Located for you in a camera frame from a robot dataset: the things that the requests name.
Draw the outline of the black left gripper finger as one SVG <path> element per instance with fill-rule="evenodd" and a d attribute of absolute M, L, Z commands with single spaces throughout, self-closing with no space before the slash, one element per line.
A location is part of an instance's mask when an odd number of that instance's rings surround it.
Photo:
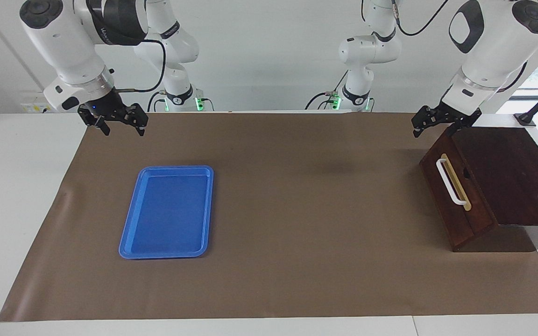
<path fill-rule="evenodd" d="M 437 126 L 441 121 L 442 112 L 438 108 L 422 106 L 411 119 L 414 138 L 420 137 L 427 128 Z"/>
<path fill-rule="evenodd" d="M 457 132 L 466 128 L 471 128 L 473 125 L 474 125 L 473 123 L 451 123 L 447 127 L 447 136 L 451 138 Z"/>

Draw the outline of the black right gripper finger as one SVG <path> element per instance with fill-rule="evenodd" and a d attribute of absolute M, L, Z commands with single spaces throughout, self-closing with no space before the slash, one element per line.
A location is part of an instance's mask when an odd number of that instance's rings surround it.
<path fill-rule="evenodd" d="M 148 124 L 147 113 L 141 105 L 130 105 L 127 107 L 127 123 L 135 128 L 139 136 L 144 136 L 145 128 Z"/>
<path fill-rule="evenodd" d="M 99 129 L 105 136 L 110 135 L 110 128 L 103 116 L 91 115 L 91 126 Z"/>

